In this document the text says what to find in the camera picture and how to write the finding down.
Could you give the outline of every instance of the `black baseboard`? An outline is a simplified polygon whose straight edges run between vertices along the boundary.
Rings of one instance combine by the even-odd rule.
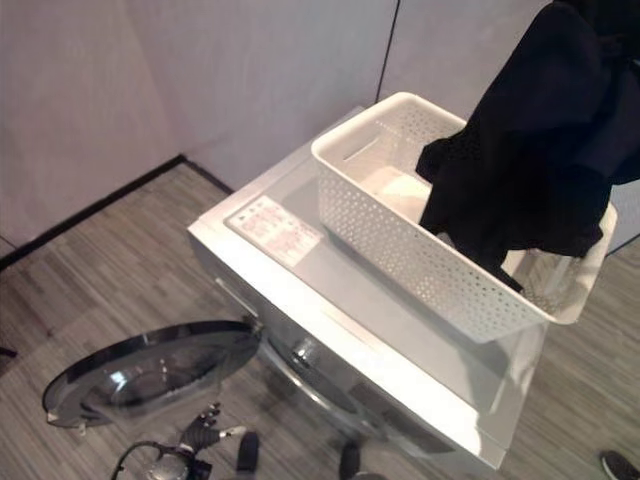
[[[151,180],[159,177],[163,173],[168,172],[172,168],[177,167],[181,163],[191,164],[191,162],[187,160],[187,158],[184,155],[178,155],[177,157],[172,158],[168,162],[163,163],[159,167],[154,168],[150,172],[145,173],[141,177],[136,178],[134,181],[126,184],[124,187],[121,187],[115,192],[110,193],[106,197],[101,198],[97,202],[89,205],[87,208],[79,211],[78,213],[69,217],[68,219],[60,222],[58,225],[50,228],[49,230],[44,232],[42,235],[38,236],[36,239],[31,240],[30,242],[16,248],[13,252],[0,258],[0,272],[5,268],[9,267],[10,265],[13,265],[14,263],[16,263],[18,260],[26,257],[31,252],[42,247],[47,242],[50,242],[51,240],[56,238],[58,235],[66,232],[67,230],[76,226],[83,220],[86,220],[91,215],[99,212],[105,207],[108,207],[113,202],[121,199],[125,195],[140,188],[144,184],[149,183]],[[211,180],[211,178],[209,177],[213,178],[210,174],[207,174],[207,179]],[[222,188],[221,187],[222,183],[219,182],[218,180],[215,180],[213,183],[215,183],[216,186]]]
[[[629,245],[631,242],[637,240],[638,238],[640,238],[640,233],[638,235],[634,235],[633,237],[631,237],[629,240],[627,240],[626,242],[623,242],[622,244],[618,245],[616,248],[614,248],[613,250],[611,250],[609,253],[607,253],[607,256],[609,255],[613,255],[614,253],[616,253],[618,250],[620,250],[621,248],[626,247],[627,245]]]
[[[211,183],[213,183],[216,187],[218,187],[220,190],[222,190],[227,195],[231,195],[234,192],[234,190],[231,187],[227,186],[226,184],[224,184],[223,182],[218,180],[216,177],[211,175],[209,172],[207,172],[200,165],[198,165],[197,163],[193,163],[191,160],[189,160],[186,157],[185,157],[185,165],[187,165],[193,171],[195,171],[195,172],[199,173],[200,175],[202,175],[204,178],[209,180]]]

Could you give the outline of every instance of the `cable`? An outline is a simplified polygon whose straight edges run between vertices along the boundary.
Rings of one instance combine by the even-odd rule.
[[[124,451],[124,453],[120,455],[120,458],[118,459],[118,463],[116,464],[116,468],[111,474],[111,477],[110,477],[111,480],[116,480],[118,478],[118,475],[120,475],[120,472],[124,470],[124,467],[122,466],[122,464],[124,463],[126,458],[129,456],[131,452],[133,452],[136,448],[139,448],[139,447],[153,447],[157,449],[159,452],[161,452],[160,456],[162,456],[163,453],[171,450],[169,447],[161,445],[158,442],[152,442],[147,440],[136,442],[133,445],[130,445],[129,448],[127,448]]]

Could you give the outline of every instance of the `washing machine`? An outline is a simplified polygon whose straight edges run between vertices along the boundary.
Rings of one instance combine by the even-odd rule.
[[[45,392],[49,423],[158,418],[258,356],[360,442],[443,468],[497,470],[546,327],[472,342],[333,237],[317,201],[307,144],[204,213],[188,235],[233,314],[81,360]]]

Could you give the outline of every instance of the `white plastic basket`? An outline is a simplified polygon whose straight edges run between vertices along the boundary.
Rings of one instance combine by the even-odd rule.
[[[600,224],[603,238],[584,259],[509,253],[503,268],[516,274],[524,296],[418,225],[430,192],[415,173],[420,152],[464,125],[416,95],[397,93],[318,138],[311,149],[322,222],[476,342],[543,321],[577,321],[613,234],[611,205]]]

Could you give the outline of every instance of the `sticker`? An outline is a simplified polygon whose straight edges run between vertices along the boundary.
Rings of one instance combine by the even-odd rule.
[[[289,267],[322,240],[320,232],[266,196],[236,213],[229,225]]]

